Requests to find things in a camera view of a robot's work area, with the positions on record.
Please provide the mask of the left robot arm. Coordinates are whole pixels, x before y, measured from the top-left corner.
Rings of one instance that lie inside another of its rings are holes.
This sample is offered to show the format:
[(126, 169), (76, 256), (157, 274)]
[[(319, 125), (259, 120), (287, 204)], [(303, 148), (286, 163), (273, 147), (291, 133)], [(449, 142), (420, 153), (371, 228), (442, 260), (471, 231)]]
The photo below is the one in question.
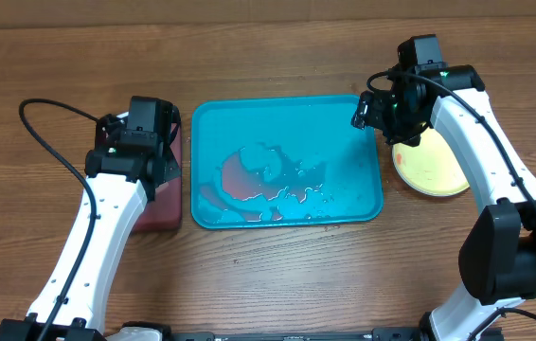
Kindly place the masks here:
[(80, 207), (49, 281), (0, 340), (103, 340), (108, 296), (124, 246), (157, 188), (181, 171), (171, 145), (181, 119), (103, 117), (81, 176)]

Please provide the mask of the yellow-green plate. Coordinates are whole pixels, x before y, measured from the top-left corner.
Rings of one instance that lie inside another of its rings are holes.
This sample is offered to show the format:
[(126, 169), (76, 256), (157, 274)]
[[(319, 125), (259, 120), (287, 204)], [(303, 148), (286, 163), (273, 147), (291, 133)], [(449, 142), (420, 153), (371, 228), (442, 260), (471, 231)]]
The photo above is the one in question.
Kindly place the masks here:
[(420, 135), (417, 147), (394, 145), (392, 160), (401, 179), (420, 193), (449, 197), (470, 187), (451, 148), (434, 129)]

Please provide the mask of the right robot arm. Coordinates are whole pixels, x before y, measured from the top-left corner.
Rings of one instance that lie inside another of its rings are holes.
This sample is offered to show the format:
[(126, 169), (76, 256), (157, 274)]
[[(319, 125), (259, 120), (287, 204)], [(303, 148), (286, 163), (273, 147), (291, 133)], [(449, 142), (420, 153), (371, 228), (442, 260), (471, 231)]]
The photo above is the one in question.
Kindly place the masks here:
[(511, 146), (491, 110), (485, 84), (469, 65), (388, 69), (388, 90), (369, 86), (351, 124), (383, 132), (387, 144), (416, 147), (432, 128), (466, 177), (479, 216), (458, 254), (461, 282), (426, 313), (408, 340), (501, 340), (493, 327), (536, 298), (536, 177)]

